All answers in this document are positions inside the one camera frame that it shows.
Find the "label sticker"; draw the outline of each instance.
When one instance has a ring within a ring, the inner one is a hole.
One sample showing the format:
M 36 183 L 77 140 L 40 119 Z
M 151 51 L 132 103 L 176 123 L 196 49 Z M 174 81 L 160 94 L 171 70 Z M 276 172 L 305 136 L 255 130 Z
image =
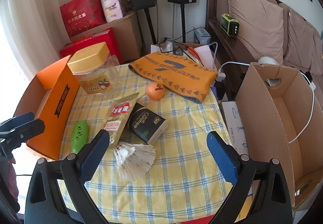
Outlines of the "label sticker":
M 80 85 L 88 94 L 103 93 L 113 90 L 113 86 L 106 75 L 100 75 L 90 80 L 81 80 Z
M 121 124 L 120 120 L 107 122 L 104 129 L 108 131 L 117 131 Z

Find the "blue gripper pad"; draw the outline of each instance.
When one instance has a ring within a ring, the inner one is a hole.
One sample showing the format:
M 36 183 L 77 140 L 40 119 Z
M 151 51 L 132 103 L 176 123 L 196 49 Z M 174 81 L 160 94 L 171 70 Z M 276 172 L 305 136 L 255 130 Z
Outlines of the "blue gripper pad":
M 224 179 L 226 182 L 230 182 L 232 185 L 235 185 L 238 181 L 236 165 L 230 159 L 230 156 L 220 141 L 223 142 L 222 144 L 226 145 L 216 132 L 210 132 L 206 136 L 207 147 L 218 165 Z
M 101 129 L 92 139 L 91 143 L 84 145 L 80 150 L 77 164 L 79 168 L 79 180 L 82 184 L 92 179 L 109 145 L 109 132 Z

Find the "plastic jar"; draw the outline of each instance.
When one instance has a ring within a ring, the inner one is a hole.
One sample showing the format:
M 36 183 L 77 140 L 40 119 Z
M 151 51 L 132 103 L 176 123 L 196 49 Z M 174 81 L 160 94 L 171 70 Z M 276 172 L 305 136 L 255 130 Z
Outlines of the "plastic jar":
M 115 55 L 105 42 L 77 51 L 67 63 L 73 75 L 88 94 L 113 98 L 120 94 L 121 83 Z

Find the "green plastic egg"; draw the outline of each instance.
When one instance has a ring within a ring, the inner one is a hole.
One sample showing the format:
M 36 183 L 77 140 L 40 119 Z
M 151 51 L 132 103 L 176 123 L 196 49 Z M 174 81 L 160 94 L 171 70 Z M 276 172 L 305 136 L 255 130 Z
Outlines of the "green plastic egg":
M 72 152 L 77 154 L 88 140 L 88 124 L 86 121 L 78 121 L 74 125 L 71 137 Z

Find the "white cable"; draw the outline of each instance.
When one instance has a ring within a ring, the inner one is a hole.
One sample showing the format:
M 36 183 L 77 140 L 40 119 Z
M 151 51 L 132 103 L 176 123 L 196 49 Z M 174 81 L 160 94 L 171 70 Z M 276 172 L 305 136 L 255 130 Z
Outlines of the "white cable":
M 311 83 L 310 83 L 310 81 L 308 80 L 308 78 L 306 77 L 306 75 L 305 74 L 303 74 L 302 72 L 301 72 L 301 74 L 304 76 L 304 78 L 306 79 L 306 81 L 309 83 L 309 86 L 310 86 L 310 88 L 311 88 L 311 90 L 312 90 L 312 95 L 313 95 L 313 99 L 312 99 L 312 110 L 311 110 L 311 115 L 309 116 L 309 120 L 307 121 L 307 123 L 306 123 L 306 125 L 304 126 L 304 128 L 301 130 L 301 132 L 299 132 L 298 133 L 298 135 L 292 140 L 292 141 L 289 141 L 288 142 L 288 144 L 290 144 L 290 143 L 293 143 L 299 136 L 300 136 L 300 134 L 301 133 L 303 133 L 303 131 L 305 130 L 305 128 L 308 126 L 308 124 L 309 124 L 309 122 L 311 121 L 311 118 L 312 118 L 312 115 L 313 115 L 313 107 L 314 107 L 314 90 L 313 90 L 313 88 L 312 88 L 312 86 L 311 86 Z
M 215 69 L 215 57 L 216 57 L 216 51 L 218 50 L 218 43 L 217 42 L 211 43 L 209 47 L 213 44 L 216 44 L 215 50 L 214 50 L 214 56 L 213 56 L 213 69 Z
M 238 62 L 225 62 L 224 64 L 221 65 L 219 72 L 221 72 L 221 69 L 223 66 L 225 66 L 226 64 L 237 64 L 237 65 L 246 65 L 249 66 L 249 64 L 245 64 L 245 63 L 238 63 Z M 312 115 L 313 115 L 313 108 L 314 108 L 314 90 L 311 86 L 311 82 L 309 81 L 309 79 L 306 77 L 305 74 L 303 74 L 302 72 L 300 72 L 302 74 L 302 76 L 304 76 L 304 78 L 306 79 L 306 81 L 308 82 L 308 85 L 310 86 L 311 90 L 312 90 L 312 109 L 311 109 L 311 115 L 309 116 L 309 120 L 307 121 L 306 125 L 304 126 L 304 128 L 301 130 L 301 132 L 298 133 L 298 135 L 291 141 L 288 142 L 288 144 L 293 143 L 300 135 L 301 133 L 303 133 L 303 131 L 305 130 L 305 128 L 308 126 L 309 122 L 312 119 Z
M 249 64 L 245 64 L 245 63 L 238 63 L 238 62 L 225 62 L 224 64 L 221 65 L 219 72 L 221 72 L 221 69 L 223 66 L 225 66 L 226 64 L 236 64 L 236 65 L 246 65 L 249 66 Z

